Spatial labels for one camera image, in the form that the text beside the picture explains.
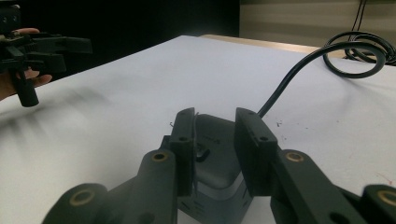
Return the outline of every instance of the wall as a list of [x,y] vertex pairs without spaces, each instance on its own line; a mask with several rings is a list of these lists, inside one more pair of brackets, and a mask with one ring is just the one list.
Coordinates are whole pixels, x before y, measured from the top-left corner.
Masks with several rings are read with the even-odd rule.
[[[240,37],[321,47],[350,31],[359,0],[241,0]],[[396,1],[368,0],[361,31],[396,45]]]

